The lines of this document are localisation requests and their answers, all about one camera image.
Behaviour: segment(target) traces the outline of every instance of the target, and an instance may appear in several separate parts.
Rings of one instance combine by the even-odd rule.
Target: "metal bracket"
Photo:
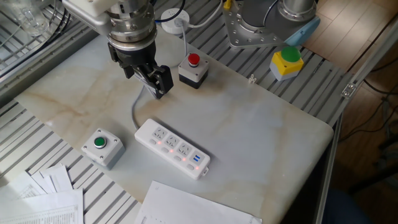
[[[229,10],[223,9],[225,27],[232,47],[247,49],[286,45],[265,27],[251,27],[241,16],[241,9],[232,4]]]
[[[341,92],[341,96],[350,99],[352,95],[354,94],[355,90],[357,89],[357,85],[354,83],[349,83],[346,85],[346,88]]]

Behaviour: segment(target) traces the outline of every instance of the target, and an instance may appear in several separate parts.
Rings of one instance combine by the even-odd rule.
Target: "power strip switch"
[[[148,119],[134,136],[145,147],[195,180],[209,171],[210,156],[153,119]]]
[[[200,59],[199,55],[189,53],[178,66],[181,82],[198,89],[208,75],[209,61]]]
[[[98,128],[88,138],[87,142],[81,147],[81,150],[94,163],[107,170],[111,170],[126,151],[118,137],[101,128]]]

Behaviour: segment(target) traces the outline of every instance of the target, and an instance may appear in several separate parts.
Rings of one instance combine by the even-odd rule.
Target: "wooden floor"
[[[304,46],[347,70],[397,12],[398,0],[319,0],[321,23]]]
[[[366,47],[387,22],[398,12],[398,0],[320,0],[318,15],[322,22],[315,35],[305,44],[310,50],[332,61],[341,68],[348,69],[362,54]],[[356,72],[383,35],[369,52],[351,70]],[[398,43],[376,66],[379,67],[398,57]],[[370,84],[383,91],[390,91],[398,83],[398,62],[367,77]],[[382,95],[363,84],[353,100],[347,106],[343,117],[341,135],[345,136],[357,125],[365,122],[381,103]],[[398,96],[390,96],[392,108],[398,105]],[[395,113],[392,119],[398,119]],[[382,113],[361,129],[374,130],[382,126]],[[375,162],[381,151],[377,148],[386,140],[384,130],[376,133],[358,133],[338,145],[331,187],[347,190],[359,180],[369,177],[377,171]],[[398,146],[389,150],[398,150]],[[380,182],[354,196],[358,205],[377,224],[398,223],[398,189]]]

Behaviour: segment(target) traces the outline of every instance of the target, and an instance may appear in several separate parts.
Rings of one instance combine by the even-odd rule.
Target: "blue part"
[[[314,33],[319,23],[321,23],[321,19],[315,16],[309,23],[305,24],[301,29],[285,40],[285,43],[290,46],[303,44]]]

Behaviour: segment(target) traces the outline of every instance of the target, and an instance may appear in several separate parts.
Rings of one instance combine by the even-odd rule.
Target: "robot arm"
[[[137,75],[161,98],[172,87],[171,72],[155,61],[157,29],[149,0],[63,0],[76,18],[108,38],[111,58],[126,78]]]

